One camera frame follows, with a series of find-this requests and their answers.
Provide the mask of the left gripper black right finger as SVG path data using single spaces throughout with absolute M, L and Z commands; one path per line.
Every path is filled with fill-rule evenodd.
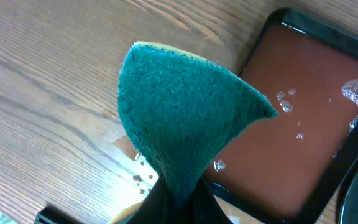
M 231 224 L 211 193 L 204 178 L 200 177 L 190 197 L 190 223 L 193 224 Z

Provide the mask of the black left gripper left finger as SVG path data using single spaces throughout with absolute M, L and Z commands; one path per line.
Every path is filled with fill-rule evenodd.
M 165 179 L 161 176 L 127 224 L 171 223 L 177 214 L 177 207 Z

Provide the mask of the green yellow sponge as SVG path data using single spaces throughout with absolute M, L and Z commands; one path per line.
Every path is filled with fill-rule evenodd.
M 121 67 L 118 113 L 128 138 L 184 205 L 210 161 L 250 124 L 277 116 L 254 87 L 196 54 L 133 43 Z

